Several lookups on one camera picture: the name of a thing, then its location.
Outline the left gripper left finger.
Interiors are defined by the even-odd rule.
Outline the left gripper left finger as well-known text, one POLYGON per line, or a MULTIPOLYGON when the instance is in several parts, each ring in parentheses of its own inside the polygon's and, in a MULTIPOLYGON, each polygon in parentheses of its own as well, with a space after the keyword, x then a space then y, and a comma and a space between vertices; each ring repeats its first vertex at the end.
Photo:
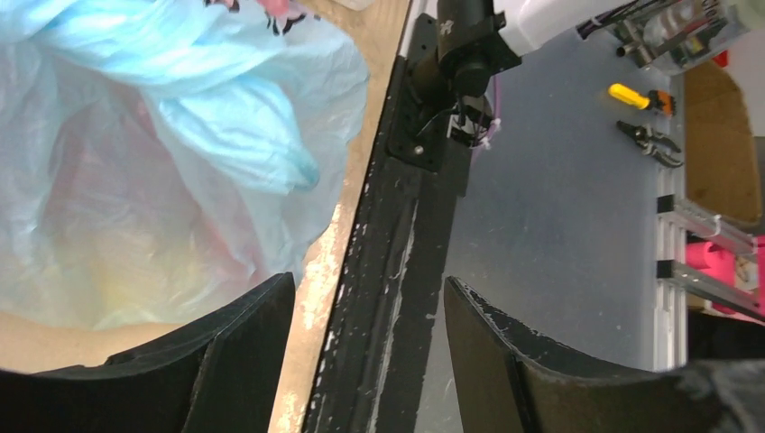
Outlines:
POLYGON ((93 367, 1 373, 4 432, 264 432, 295 302, 276 274, 93 367))

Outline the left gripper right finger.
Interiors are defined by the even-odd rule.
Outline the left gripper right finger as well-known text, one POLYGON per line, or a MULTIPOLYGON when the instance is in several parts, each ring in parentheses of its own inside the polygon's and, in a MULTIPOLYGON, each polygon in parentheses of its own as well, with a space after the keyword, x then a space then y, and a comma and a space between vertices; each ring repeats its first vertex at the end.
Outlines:
POLYGON ((466 432, 761 432, 764 363, 655 373, 585 354, 449 277, 447 339, 466 432))

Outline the light blue printed plastic bag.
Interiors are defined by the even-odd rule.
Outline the light blue printed plastic bag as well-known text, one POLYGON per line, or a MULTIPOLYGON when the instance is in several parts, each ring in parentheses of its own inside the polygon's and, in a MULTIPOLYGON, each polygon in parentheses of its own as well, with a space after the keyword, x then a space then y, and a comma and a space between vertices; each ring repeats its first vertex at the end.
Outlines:
POLYGON ((300 280, 367 82, 296 2, 2 2, 2 311, 184 324, 300 280))

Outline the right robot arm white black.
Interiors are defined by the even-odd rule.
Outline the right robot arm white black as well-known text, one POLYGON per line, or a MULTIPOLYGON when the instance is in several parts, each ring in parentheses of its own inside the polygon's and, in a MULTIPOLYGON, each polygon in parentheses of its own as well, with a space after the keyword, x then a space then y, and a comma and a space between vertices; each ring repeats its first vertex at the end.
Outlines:
POLYGON ((438 69, 451 91, 479 97, 521 57, 625 3, 600 0, 438 1, 438 69))

